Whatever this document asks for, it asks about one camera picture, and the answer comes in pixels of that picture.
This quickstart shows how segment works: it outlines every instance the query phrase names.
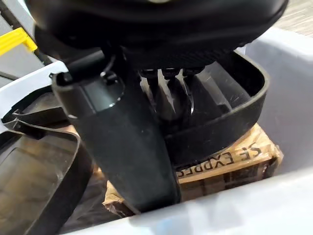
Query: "yellow object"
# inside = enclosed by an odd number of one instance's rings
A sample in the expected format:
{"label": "yellow object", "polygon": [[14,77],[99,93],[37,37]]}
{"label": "yellow object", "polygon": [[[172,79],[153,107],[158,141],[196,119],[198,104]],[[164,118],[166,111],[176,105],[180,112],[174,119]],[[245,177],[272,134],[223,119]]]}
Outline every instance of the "yellow object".
{"label": "yellow object", "polygon": [[38,48],[22,28],[17,28],[0,36],[0,56],[22,43],[31,52]]}

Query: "white plastic bin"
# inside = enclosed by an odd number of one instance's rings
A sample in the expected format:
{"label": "white plastic bin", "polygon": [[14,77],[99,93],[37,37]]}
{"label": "white plastic bin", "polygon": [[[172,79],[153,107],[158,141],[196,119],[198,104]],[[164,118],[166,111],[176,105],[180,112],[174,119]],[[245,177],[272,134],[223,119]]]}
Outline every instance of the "white plastic bin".
{"label": "white plastic bin", "polygon": [[[259,123],[285,154],[277,176],[71,235],[312,234],[313,39],[271,28],[240,50],[271,76]],[[1,88],[0,117],[66,70],[56,62]]]}

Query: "black plastic tray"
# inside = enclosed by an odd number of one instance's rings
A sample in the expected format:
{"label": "black plastic tray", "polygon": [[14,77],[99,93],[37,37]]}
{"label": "black plastic tray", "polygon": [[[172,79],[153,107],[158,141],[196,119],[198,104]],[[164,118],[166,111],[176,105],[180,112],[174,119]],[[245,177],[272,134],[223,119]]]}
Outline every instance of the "black plastic tray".
{"label": "black plastic tray", "polygon": [[47,126],[67,120],[61,104],[54,96],[51,86],[33,91],[14,106],[2,118],[3,125],[13,129],[17,120],[29,124]]}
{"label": "black plastic tray", "polygon": [[[229,147],[244,135],[260,117],[263,103],[269,86],[268,76],[247,57],[242,57],[235,52],[219,59],[219,66],[207,66],[202,72],[208,78],[215,76],[216,83],[219,79],[233,79],[236,82],[229,84],[224,81],[220,85],[222,92],[229,101],[228,109],[217,117],[190,116],[188,126],[183,126],[179,131],[165,134],[165,142],[175,169],[196,165],[210,158],[211,155]],[[231,99],[230,94],[239,94],[236,99]],[[199,105],[203,102],[199,96]]]}
{"label": "black plastic tray", "polygon": [[92,173],[79,137],[18,121],[0,134],[0,234],[54,235]]}

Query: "cardboard box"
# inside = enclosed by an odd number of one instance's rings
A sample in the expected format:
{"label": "cardboard box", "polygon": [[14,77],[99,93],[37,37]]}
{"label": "cardboard box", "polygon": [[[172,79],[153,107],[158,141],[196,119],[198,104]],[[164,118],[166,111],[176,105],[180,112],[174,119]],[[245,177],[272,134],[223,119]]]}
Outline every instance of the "cardboard box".
{"label": "cardboard box", "polygon": [[[196,199],[271,177],[282,159],[279,147],[255,124],[229,148],[199,165],[177,172],[182,200]],[[123,214],[119,209],[127,203],[110,182],[107,187],[103,205],[113,213]]]}

